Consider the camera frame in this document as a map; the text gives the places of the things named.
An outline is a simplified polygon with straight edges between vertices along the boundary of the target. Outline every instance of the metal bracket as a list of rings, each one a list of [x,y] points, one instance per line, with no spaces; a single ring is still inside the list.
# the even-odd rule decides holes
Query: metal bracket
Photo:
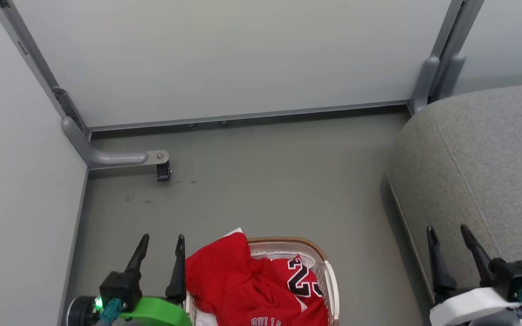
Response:
[[[446,71],[444,72],[441,87],[437,89],[435,96],[431,97],[431,102],[452,96],[452,93],[454,92],[454,86],[456,86],[456,82],[458,81],[458,76],[460,76],[464,62],[466,62],[466,54],[458,53],[452,59],[450,59],[450,62],[446,67]]]
[[[410,114],[414,115],[420,110],[424,109],[428,105],[428,95],[430,94],[430,87],[432,81],[435,79],[436,70],[440,64],[440,59],[435,56],[431,56],[424,61],[422,70],[416,81],[414,92],[408,102],[408,110]]]
[[[62,130],[70,139],[83,161],[90,170],[140,165],[160,165],[168,162],[169,154],[165,150],[154,151],[104,151],[94,147],[70,117],[62,119]]]
[[[90,135],[90,131],[88,130],[86,125],[83,124],[83,120],[80,117],[78,110],[76,110],[76,107],[72,102],[72,99],[70,99],[70,96],[68,95],[67,91],[65,91],[63,88],[59,86],[56,86],[52,87],[52,93],[56,97],[56,100],[58,100],[58,102],[62,106],[62,109],[64,109],[66,115],[72,118],[72,120],[75,120],[75,124],[83,132],[85,138],[88,138],[88,136]]]

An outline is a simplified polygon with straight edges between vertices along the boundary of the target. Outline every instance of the gray fabric cushion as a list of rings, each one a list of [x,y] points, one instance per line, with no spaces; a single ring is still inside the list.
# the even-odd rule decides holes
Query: gray fabric cushion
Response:
[[[479,284],[461,223],[491,258],[522,260],[522,86],[432,103],[404,126],[388,175],[427,281],[428,225],[459,286]]]

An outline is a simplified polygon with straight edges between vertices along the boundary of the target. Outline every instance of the white wall panel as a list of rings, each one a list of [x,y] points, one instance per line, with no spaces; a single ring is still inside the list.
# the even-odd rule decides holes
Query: white wall panel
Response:
[[[486,0],[460,53],[455,94],[522,85],[522,0]]]
[[[449,0],[17,0],[91,127],[404,101]]]
[[[0,326],[56,325],[86,165],[0,23]]]

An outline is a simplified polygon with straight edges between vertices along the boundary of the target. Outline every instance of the red jersey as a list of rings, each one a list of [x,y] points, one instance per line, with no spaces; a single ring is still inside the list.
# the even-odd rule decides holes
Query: red jersey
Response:
[[[200,310],[215,314],[219,326],[328,324],[317,279],[301,259],[252,259],[243,233],[190,256],[186,287]]]

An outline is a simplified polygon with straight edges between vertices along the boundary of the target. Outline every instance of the laundry basket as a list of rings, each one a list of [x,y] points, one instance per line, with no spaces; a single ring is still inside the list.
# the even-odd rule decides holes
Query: laundry basket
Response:
[[[303,238],[290,237],[250,238],[247,239],[247,242],[251,250],[251,257],[256,259],[293,259],[299,254],[303,264],[317,277],[317,283],[323,292],[325,306],[329,312],[329,326],[338,326],[338,283],[335,279],[334,269],[318,246]],[[194,325],[197,319],[197,305],[190,293],[187,293],[184,309]]]

